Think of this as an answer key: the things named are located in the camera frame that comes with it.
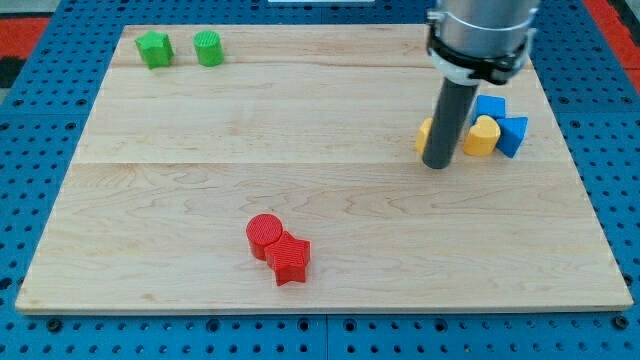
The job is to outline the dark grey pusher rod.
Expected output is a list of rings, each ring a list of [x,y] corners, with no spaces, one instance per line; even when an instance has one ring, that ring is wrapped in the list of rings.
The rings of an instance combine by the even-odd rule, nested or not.
[[[429,168],[449,166],[477,88],[477,84],[460,85],[444,80],[422,155]]]

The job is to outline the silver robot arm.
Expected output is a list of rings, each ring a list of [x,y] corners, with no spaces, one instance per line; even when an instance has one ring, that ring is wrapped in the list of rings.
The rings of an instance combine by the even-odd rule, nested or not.
[[[439,0],[427,10],[426,51],[444,76],[423,163],[444,169],[483,81],[504,85],[524,66],[539,0]]]

